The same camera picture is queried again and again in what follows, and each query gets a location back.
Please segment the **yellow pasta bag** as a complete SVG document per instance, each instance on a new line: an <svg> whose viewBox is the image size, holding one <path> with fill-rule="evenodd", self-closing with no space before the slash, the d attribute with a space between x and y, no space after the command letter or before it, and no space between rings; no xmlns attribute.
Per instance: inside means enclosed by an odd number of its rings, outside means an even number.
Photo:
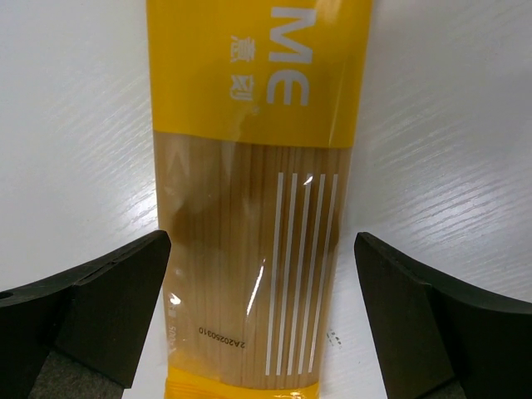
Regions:
<svg viewBox="0 0 532 399"><path fill-rule="evenodd" d="M319 397L371 15L146 4L166 397Z"/></svg>

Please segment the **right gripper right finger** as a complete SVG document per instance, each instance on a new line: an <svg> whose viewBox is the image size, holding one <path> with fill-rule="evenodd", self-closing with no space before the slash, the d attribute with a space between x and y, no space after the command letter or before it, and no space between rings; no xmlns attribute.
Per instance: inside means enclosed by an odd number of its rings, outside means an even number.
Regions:
<svg viewBox="0 0 532 399"><path fill-rule="evenodd" d="M529 398L531 305L431 268L367 232L354 255L390 398Z"/></svg>

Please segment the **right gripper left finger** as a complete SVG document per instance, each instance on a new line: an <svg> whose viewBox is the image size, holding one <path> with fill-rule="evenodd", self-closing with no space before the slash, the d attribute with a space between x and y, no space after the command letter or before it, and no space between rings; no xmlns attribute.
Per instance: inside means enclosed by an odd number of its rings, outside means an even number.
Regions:
<svg viewBox="0 0 532 399"><path fill-rule="evenodd" d="M3 398L121 398L170 256L165 231L1 293Z"/></svg>

